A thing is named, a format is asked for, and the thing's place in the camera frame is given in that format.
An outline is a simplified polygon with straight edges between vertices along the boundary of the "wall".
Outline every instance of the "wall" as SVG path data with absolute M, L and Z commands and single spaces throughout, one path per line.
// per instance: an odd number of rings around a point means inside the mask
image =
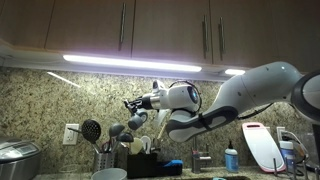
M 93 162 L 90 143 L 78 139 L 76 146 L 63 146 L 62 139 L 66 123 L 79 123 L 85 119 L 95 119 L 102 126 L 102 136 L 98 144 L 108 139 L 107 130 L 115 122 L 127 125 L 129 111 L 124 99 L 133 100 L 151 92 L 154 78 L 89 74 L 74 72 L 54 72 L 79 86 L 65 83 L 45 70 L 2 68 L 0 71 L 0 132 L 1 135 L 33 139 L 42 147 L 41 173 L 55 173 L 68 163 L 79 163 L 83 171 L 89 172 Z M 160 79 L 169 86 L 174 79 Z M 193 82 L 201 92 L 202 111 L 215 99 L 221 83 Z M 133 134 L 136 137 L 149 135 L 157 137 L 159 128 L 152 126 L 154 113 L 144 127 Z M 275 103 L 263 113 L 246 121 L 234 121 L 224 127 L 198 136 L 200 149 L 209 144 L 214 166 L 224 165 L 224 150 L 228 139 L 233 140 L 239 152 L 240 165 L 256 165 L 245 142 L 241 125 L 243 122 L 257 121 L 270 126 L 275 138 L 275 127 L 285 126 L 287 130 L 302 134 L 311 131 L 311 125 L 300 119 L 291 106 Z M 159 159 L 182 159 L 185 167 L 190 167 L 192 141 L 176 143 L 166 133 L 162 136 Z

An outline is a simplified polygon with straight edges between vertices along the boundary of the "kitchen counter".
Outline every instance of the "kitchen counter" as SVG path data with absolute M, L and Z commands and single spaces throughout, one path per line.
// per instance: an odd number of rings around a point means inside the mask
M 203 168 L 199 174 L 194 174 L 191 169 L 183 169 L 180 176 L 155 177 L 155 178 L 139 178 L 139 180 L 191 180 L 198 178 L 213 178 L 213 177 L 231 177 L 245 176 L 251 180 L 280 180 L 290 179 L 285 173 L 278 174 L 278 177 L 273 174 L 266 174 L 259 167 L 240 167 L 238 173 L 229 173 L 224 167 Z M 90 180 L 91 173 L 82 174 L 43 174 L 38 175 L 33 180 Z M 315 174 L 308 172 L 309 180 L 315 180 Z M 298 180 L 304 180 L 304 176 L 297 176 Z

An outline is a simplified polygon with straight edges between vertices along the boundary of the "robotic arm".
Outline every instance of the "robotic arm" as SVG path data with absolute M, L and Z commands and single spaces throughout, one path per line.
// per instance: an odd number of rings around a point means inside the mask
M 224 126 L 254 107 L 280 101 L 293 104 L 306 119 L 320 124 L 320 71 L 302 76 L 292 65 L 275 62 L 226 81 L 211 107 L 203 113 L 197 113 L 199 100 L 192 85 L 166 89 L 161 82 L 155 81 L 152 93 L 127 102 L 126 107 L 158 112 L 172 110 L 166 131 L 176 142 L 185 142 Z

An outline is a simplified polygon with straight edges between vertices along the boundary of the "utensil holder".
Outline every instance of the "utensil holder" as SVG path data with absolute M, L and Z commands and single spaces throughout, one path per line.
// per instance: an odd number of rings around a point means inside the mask
M 93 173 L 113 168 L 115 162 L 115 153 L 95 153 L 93 162 Z

